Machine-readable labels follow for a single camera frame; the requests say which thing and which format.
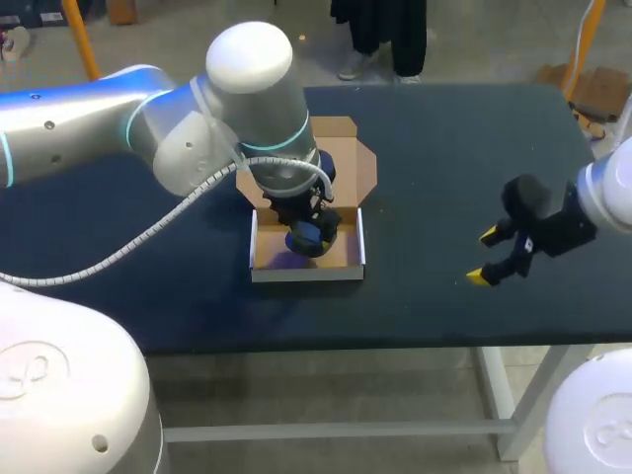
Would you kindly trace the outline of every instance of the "person's leg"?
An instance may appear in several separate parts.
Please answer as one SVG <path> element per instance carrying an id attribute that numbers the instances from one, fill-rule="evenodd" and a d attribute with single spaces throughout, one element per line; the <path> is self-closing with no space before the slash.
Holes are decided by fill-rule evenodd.
<path id="1" fill-rule="evenodd" d="M 426 0 L 400 0 L 399 24 L 393 29 L 393 69 L 401 82 L 419 82 L 426 60 Z"/>
<path id="2" fill-rule="evenodd" d="M 354 50 L 349 53 L 338 77 L 350 81 L 359 77 L 377 57 L 379 33 L 377 29 L 377 0 L 366 1 L 360 11 L 349 20 Z"/>

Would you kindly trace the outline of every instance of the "black table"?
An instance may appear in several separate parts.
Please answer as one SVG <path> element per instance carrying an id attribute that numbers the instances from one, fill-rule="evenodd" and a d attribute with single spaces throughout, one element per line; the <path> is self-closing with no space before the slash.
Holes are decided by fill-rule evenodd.
<path id="1" fill-rule="evenodd" d="M 497 260 L 479 235 L 503 184 L 563 191 L 593 158 L 559 92 L 539 86 L 306 90 L 313 116 L 351 116 L 377 155 L 363 204 L 365 281 L 252 285 L 250 205 L 226 179 L 117 265 L 38 291 L 98 309 L 150 354 L 586 344 L 632 340 L 632 239 L 601 233 L 528 279 L 465 274 Z M 0 269 L 53 277 L 101 260 L 178 199 L 132 156 L 3 191 Z"/>

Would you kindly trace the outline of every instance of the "cable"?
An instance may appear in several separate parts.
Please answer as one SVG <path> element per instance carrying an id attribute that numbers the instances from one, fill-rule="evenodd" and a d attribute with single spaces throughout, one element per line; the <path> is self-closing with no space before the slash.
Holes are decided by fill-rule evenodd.
<path id="1" fill-rule="evenodd" d="M 573 84 L 573 78 L 577 74 L 577 62 L 580 60 L 580 45 L 582 44 L 582 30 L 584 29 L 584 22 L 589 17 L 589 13 L 593 9 L 594 0 L 591 0 L 589 7 L 584 12 L 582 20 L 580 21 L 580 30 L 577 32 L 577 44 L 575 45 L 575 59 L 573 60 L 573 74 L 569 77 L 569 82 L 564 86 L 564 96 L 569 92 L 571 84 Z"/>
<path id="2" fill-rule="evenodd" d="M 317 174 L 323 181 L 325 185 L 325 197 L 327 199 L 334 198 L 334 192 L 332 189 L 332 182 L 330 181 L 327 173 L 325 173 L 322 169 L 320 169 L 316 165 L 312 165 L 311 163 L 307 163 L 304 161 L 290 160 L 286 158 L 277 158 L 275 156 L 258 156 L 254 158 L 248 158 L 246 160 L 248 165 L 281 165 L 288 166 L 290 168 L 298 168 L 307 171 L 311 171 Z M 231 163 L 230 165 L 222 168 L 214 175 L 207 178 L 201 185 L 193 190 L 187 197 L 185 197 L 176 207 L 174 207 L 169 213 L 167 213 L 164 217 L 162 217 L 158 222 L 149 227 L 147 230 L 142 232 L 138 237 L 128 242 L 125 246 L 111 254 L 106 259 L 101 260 L 97 265 L 93 265 L 92 267 L 82 270 L 80 272 L 75 272 L 73 274 L 68 274 L 64 276 L 55 276 L 50 278 L 24 278 L 21 276 L 11 276 L 7 274 L 0 273 L 0 280 L 4 280 L 7 283 L 13 284 L 15 286 L 23 286 L 23 287 L 41 287 L 41 286 L 58 286 L 61 284 L 72 283 L 74 281 L 79 281 L 80 279 L 84 279 L 87 277 L 91 277 L 94 274 L 97 274 L 101 270 L 106 269 L 110 265 L 118 262 L 124 256 L 129 254 L 130 252 L 137 249 L 140 245 L 144 244 L 151 237 L 156 235 L 158 232 L 163 230 L 168 224 L 170 224 L 176 217 L 182 214 L 188 207 L 190 207 L 196 200 L 198 200 L 202 195 L 212 190 L 217 184 L 226 176 L 233 173 L 237 170 L 237 165 Z"/>

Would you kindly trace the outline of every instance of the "black clothing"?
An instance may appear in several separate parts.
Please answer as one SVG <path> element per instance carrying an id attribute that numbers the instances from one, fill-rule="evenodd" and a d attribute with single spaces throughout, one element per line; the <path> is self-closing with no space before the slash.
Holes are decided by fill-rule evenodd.
<path id="1" fill-rule="evenodd" d="M 391 41 L 393 69 L 415 76 L 426 60 L 426 0 L 332 0 L 331 16 L 349 22 L 354 49 L 373 54 Z"/>

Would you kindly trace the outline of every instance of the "cardboard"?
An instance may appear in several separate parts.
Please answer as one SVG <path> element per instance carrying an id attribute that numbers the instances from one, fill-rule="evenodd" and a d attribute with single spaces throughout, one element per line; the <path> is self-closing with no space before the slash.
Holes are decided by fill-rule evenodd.
<path id="1" fill-rule="evenodd" d="M 237 172 L 237 189 L 253 205 L 250 268 L 253 282 L 363 279 L 366 264 L 360 205 L 377 184 L 375 154 L 357 141 L 348 117 L 310 120 L 319 149 L 331 154 L 336 166 L 334 201 L 343 218 L 338 238 L 322 257 L 307 259 L 285 246 L 287 227 L 277 223 L 270 202 L 250 173 Z"/>
<path id="2" fill-rule="evenodd" d="M 112 25 L 135 25 L 138 23 L 135 0 L 106 0 L 108 18 Z"/>
<path id="3" fill-rule="evenodd" d="M 566 64 L 545 64 L 536 82 L 562 87 Z M 625 72 L 598 67 L 580 74 L 571 102 L 581 114 L 600 121 L 617 121 L 623 112 L 630 91 L 630 76 Z"/>

